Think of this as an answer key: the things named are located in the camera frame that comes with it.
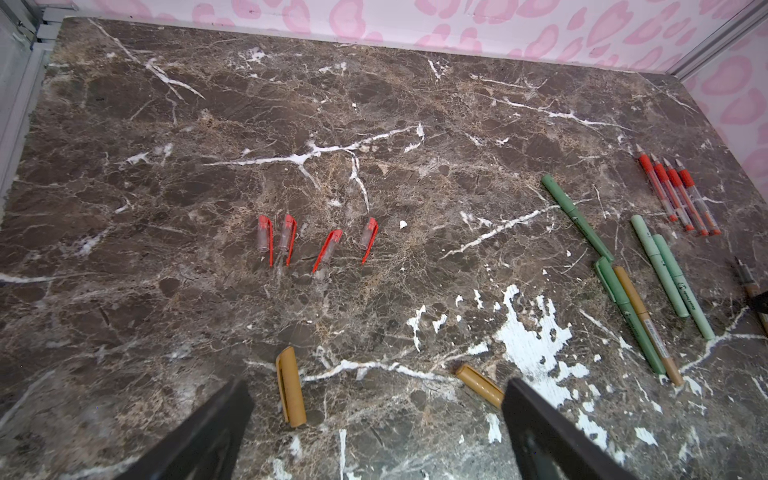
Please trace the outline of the red pen cap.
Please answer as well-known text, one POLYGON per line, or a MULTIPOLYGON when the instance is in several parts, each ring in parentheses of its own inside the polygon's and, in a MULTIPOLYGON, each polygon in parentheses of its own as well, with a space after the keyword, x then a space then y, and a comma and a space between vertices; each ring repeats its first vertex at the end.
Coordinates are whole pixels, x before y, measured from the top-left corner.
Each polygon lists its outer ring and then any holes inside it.
POLYGON ((270 218, 266 215, 260 215, 258 217, 257 248, 261 253, 266 255, 268 265, 272 268, 274 265, 273 224, 270 218))
POLYGON ((325 265, 329 265, 331 263, 331 259, 333 257, 334 251, 336 247, 339 245, 339 243, 341 242, 342 236, 343 236, 343 231, 341 229, 334 229, 328 234, 317 256, 317 259, 313 265, 313 268, 312 268, 313 274, 318 272, 325 265))
POLYGON ((366 263, 368 257, 370 256, 370 253, 372 251, 373 245, 376 240, 376 236, 378 234, 378 230, 379 230, 379 224, 377 220, 373 217, 370 217, 363 230, 361 240, 360 240, 361 248, 365 251, 361 260, 362 265, 366 263))
POLYGON ((290 215, 286 214, 280 231, 280 238, 278 243, 278 250, 284 258, 285 266, 291 265, 292 255, 294 251, 294 245, 297 235, 297 221, 290 215))

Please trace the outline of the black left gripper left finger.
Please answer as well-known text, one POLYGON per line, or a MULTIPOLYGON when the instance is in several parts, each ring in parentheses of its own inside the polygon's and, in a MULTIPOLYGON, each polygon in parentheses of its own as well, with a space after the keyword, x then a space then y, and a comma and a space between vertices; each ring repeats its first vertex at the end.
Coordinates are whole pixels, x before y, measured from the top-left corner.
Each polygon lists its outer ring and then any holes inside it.
POLYGON ((254 408, 233 380, 141 456, 120 479, 230 479, 254 408))

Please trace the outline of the dark green pen short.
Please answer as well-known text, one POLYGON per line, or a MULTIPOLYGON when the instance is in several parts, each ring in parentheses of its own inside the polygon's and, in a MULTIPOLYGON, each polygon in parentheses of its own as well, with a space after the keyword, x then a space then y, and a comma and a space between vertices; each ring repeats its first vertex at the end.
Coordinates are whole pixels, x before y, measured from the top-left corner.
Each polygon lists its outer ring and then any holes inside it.
POLYGON ((608 258, 601 256, 595 262, 595 271, 612 302, 617 305, 623 318, 628 323, 652 371, 657 375, 665 375, 666 369, 632 307, 629 297, 613 269, 612 263, 608 258))

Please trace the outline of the gold pen thin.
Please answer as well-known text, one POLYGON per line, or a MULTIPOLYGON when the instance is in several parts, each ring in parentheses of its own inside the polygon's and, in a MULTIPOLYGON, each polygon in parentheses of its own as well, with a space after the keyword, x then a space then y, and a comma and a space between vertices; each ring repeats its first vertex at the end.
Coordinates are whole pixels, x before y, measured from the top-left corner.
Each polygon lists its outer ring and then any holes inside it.
POLYGON ((663 340, 661 339, 651 316, 643 303, 643 300, 637 292, 634 284, 631 282, 625 269, 621 266, 614 266, 613 270, 617 275, 619 282, 624 288, 632 307, 635 310, 639 320, 641 321, 643 328, 648 335, 654 350, 660 357, 660 360, 665 368, 665 372, 669 379, 675 386, 682 386, 684 384, 683 377, 680 374, 678 367, 676 366, 671 354, 667 350, 663 340))

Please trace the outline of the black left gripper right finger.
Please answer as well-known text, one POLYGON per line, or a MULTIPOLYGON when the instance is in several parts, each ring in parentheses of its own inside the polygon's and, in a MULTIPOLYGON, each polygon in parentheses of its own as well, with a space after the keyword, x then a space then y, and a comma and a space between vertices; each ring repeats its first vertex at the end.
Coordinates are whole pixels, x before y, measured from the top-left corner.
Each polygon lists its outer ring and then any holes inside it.
POLYGON ((574 424, 520 378, 506 386, 501 410, 524 479, 632 479, 574 424))

